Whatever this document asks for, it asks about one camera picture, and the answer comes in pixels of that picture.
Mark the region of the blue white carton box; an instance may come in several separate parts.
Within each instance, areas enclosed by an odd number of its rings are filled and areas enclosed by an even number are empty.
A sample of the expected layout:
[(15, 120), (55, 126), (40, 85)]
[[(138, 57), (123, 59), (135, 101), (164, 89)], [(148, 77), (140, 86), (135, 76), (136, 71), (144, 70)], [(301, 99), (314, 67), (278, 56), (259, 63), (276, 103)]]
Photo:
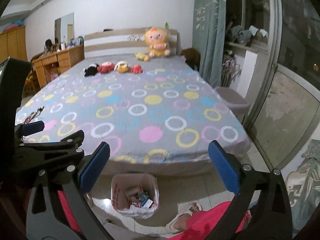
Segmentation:
[(145, 209), (149, 209), (150, 207), (152, 207), (152, 205), (153, 205), (153, 201), (148, 198), (142, 202), (141, 207)]

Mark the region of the trash bin with plastic bag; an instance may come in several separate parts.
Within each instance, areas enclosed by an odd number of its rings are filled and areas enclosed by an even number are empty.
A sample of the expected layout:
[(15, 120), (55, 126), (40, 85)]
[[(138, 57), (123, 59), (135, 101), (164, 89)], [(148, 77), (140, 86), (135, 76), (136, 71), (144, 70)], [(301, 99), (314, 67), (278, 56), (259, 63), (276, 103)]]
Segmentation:
[[(145, 199), (153, 201), (152, 207), (141, 207)], [(159, 207), (159, 190), (157, 179), (148, 173), (124, 173), (112, 178), (111, 203), (113, 208), (123, 216), (148, 219)]]

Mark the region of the wooden chair with clothes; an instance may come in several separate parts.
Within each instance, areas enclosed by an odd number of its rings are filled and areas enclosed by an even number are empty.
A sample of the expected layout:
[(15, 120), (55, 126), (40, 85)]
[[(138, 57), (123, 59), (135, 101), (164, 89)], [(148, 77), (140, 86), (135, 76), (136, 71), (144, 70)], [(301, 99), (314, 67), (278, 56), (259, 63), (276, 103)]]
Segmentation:
[(39, 81), (38, 81), (36, 72), (34, 70), (32, 70), (26, 78), (22, 96), (23, 96), (23, 98), (26, 98), (28, 96), (33, 96), (37, 92), (39, 92), (40, 89), (41, 88), (39, 85)]

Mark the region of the red trouser leg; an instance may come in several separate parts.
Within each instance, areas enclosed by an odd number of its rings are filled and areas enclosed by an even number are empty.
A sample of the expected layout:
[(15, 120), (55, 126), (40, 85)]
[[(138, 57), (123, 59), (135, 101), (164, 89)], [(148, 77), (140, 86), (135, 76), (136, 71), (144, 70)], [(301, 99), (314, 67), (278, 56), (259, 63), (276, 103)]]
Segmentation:
[(76, 232), (82, 233), (82, 230), (80, 229), (80, 226), (77, 223), (72, 213), (72, 210), (70, 208), (70, 205), (68, 203), (65, 193), (60, 190), (57, 193), (58, 193), (58, 197), (69, 226), (71, 227), (71, 229), (75, 230)]
[(208, 211), (202, 210), (195, 213), (188, 219), (186, 230), (176, 233), (170, 239), (205, 239), (218, 224), (230, 204), (231, 201), (222, 202)]

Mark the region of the wooden desk with drawers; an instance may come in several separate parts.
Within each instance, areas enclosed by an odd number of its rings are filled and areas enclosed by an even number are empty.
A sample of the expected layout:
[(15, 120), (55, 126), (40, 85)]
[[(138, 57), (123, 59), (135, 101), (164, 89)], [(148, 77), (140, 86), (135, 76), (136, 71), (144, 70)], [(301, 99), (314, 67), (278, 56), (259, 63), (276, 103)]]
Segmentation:
[(40, 88), (44, 88), (52, 79), (68, 71), (84, 58), (82, 44), (33, 59), (31, 63), (35, 68)]

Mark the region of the foot in white slipper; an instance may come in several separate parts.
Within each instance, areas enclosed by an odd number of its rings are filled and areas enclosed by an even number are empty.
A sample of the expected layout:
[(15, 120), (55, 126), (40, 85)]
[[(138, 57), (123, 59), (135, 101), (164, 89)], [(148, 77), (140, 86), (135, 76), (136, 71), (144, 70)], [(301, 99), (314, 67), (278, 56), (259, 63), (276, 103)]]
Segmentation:
[(173, 220), (166, 225), (166, 230), (169, 233), (180, 233), (186, 230), (186, 223), (195, 213), (202, 211), (203, 208), (197, 202), (187, 204)]

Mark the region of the bed with circle-pattern sheet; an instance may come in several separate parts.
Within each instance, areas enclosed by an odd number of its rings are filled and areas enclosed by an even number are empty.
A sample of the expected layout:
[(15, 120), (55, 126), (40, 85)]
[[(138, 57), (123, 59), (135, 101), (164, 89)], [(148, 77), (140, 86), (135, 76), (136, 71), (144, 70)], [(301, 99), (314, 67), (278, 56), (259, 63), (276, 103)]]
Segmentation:
[(61, 74), (16, 113), (22, 123), (35, 111), (42, 132), (25, 142), (54, 142), (78, 131), (91, 154), (109, 144), (104, 174), (145, 172), (160, 176), (199, 174), (210, 168), (208, 146), (242, 158), (251, 140), (215, 90), (178, 56), (141, 63), (143, 73), (84, 77), (91, 59)]

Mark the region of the black white plush toy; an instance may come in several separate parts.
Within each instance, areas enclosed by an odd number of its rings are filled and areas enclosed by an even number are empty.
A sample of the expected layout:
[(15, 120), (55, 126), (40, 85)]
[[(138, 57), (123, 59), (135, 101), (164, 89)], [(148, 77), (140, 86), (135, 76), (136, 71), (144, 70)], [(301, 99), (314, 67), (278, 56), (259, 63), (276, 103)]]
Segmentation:
[(90, 64), (88, 68), (84, 69), (84, 77), (95, 76), (98, 73), (99, 64)]

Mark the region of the yellow wooden wardrobe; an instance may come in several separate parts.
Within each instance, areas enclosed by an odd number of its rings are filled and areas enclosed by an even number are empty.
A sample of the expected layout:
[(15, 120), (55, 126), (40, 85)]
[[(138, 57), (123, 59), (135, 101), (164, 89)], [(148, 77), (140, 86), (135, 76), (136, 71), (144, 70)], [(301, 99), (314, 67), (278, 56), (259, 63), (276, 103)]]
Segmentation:
[(27, 61), (25, 26), (12, 29), (0, 35), (0, 61), (8, 57)]

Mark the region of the yellow white plush toy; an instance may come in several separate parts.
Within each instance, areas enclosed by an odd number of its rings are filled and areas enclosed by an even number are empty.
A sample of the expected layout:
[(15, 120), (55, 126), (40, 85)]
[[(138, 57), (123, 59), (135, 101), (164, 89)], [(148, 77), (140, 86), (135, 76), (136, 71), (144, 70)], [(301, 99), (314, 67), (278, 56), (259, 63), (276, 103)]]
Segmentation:
[(126, 61), (119, 61), (115, 67), (114, 71), (119, 72), (119, 73), (126, 73), (129, 71), (129, 64)]

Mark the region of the small red plush toy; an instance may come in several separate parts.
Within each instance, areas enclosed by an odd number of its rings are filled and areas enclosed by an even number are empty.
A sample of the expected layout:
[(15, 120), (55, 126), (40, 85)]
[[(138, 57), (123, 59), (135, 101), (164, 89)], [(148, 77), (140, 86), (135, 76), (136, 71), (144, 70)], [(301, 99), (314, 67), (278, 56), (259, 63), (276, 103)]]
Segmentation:
[(141, 65), (134, 65), (131, 67), (131, 73), (133, 74), (141, 74), (143, 73), (143, 68), (141, 67)]

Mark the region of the small yellow plush toy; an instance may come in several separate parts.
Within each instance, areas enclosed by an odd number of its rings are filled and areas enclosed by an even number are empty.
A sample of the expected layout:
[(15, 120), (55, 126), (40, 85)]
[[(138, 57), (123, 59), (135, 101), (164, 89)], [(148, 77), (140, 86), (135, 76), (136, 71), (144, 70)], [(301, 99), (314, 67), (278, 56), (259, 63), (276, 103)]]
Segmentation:
[(135, 57), (139, 61), (144, 61), (144, 62), (149, 62), (150, 61), (149, 55), (146, 55), (144, 53), (135, 53)]

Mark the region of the wooden striped headboard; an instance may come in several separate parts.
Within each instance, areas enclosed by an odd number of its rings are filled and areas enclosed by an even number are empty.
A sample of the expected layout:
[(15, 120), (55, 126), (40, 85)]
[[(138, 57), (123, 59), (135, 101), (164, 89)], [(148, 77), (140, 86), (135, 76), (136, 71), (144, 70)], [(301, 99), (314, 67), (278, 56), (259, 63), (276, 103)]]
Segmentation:
[[(118, 29), (88, 34), (84, 38), (85, 58), (135, 53), (149, 55), (149, 47), (144, 40), (144, 35), (148, 29), (150, 28)], [(168, 32), (170, 55), (175, 55), (177, 30), (165, 30)]]

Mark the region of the large yellow plush doll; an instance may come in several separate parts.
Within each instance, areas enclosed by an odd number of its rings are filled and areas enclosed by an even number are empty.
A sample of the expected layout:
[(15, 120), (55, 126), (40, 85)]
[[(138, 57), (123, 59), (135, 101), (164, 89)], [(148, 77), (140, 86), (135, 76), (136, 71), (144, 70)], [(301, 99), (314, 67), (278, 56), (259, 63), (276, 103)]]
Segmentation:
[(171, 54), (168, 32), (162, 28), (150, 28), (144, 35), (145, 43), (149, 47), (149, 57), (168, 57)]

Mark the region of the green patterned curtain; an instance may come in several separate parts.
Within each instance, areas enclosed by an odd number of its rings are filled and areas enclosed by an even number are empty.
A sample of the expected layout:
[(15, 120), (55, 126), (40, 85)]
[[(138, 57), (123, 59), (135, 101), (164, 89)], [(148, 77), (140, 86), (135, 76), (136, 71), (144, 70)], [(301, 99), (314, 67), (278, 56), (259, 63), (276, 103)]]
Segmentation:
[(227, 0), (195, 0), (193, 48), (201, 55), (199, 74), (212, 87), (220, 85), (225, 43)]

